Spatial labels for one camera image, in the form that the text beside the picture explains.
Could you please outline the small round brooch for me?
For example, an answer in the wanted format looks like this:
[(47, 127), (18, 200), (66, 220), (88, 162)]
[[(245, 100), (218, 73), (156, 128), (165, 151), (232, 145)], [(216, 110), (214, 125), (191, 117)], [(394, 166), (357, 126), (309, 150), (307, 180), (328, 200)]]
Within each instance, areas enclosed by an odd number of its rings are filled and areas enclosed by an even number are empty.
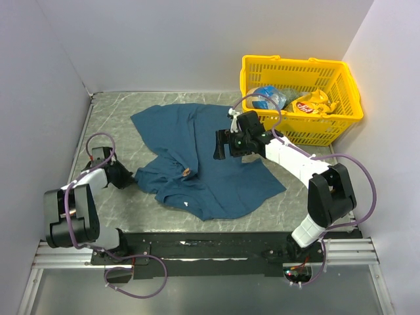
[(185, 169), (182, 173), (183, 177), (187, 177), (189, 174), (190, 174), (190, 169), (189, 168)]

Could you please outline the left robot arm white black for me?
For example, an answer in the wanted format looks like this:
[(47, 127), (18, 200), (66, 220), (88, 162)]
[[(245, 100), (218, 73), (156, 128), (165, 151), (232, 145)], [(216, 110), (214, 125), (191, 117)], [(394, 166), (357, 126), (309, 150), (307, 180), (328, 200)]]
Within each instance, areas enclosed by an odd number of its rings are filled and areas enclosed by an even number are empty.
[(122, 190), (135, 183), (133, 173), (117, 159), (111, 147), (92, 149), (90, 161), (71, 183), (43, 195), (45, 241), (51, 248), (91, 248), (116, 264), (130, 255), (119, 228), (100, 223), (95, 195), (109, 185)]

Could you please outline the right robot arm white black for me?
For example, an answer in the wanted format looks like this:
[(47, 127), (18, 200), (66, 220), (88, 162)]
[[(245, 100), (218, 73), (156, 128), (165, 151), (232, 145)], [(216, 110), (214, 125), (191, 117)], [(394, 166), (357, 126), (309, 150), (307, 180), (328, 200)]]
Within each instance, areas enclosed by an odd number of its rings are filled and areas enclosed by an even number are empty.
[(232, 120), (228, 129), (216, 132), (214, 159), (258, 154), (283, 167), (300, 180), (308, 190), (308, 213), (287, 237), (287, 255), (302, 261), (316, 242), (335, 221), (356, 207), (356, 198), (347, 168), (317, 160), (296, 147), (281, 132), (266, 130), (254, 111), (228, 111)]

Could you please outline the blue t-shirt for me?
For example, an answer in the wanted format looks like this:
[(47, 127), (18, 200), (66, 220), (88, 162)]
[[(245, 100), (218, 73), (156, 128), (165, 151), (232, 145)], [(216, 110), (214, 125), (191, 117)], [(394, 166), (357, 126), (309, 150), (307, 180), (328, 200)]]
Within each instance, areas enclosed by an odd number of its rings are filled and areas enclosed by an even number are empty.
[[(137, 170), (139, 188), (203, 221), (238, 219), (285, 192), (260, 159), (213, 159), (215, 132), (230, 127), (227, 113), (226, 106), (189, 103), (155, 105), (132, 115), (144, 144), (156, 154)], [(187, 168), (190, 174), (183, 177)]]

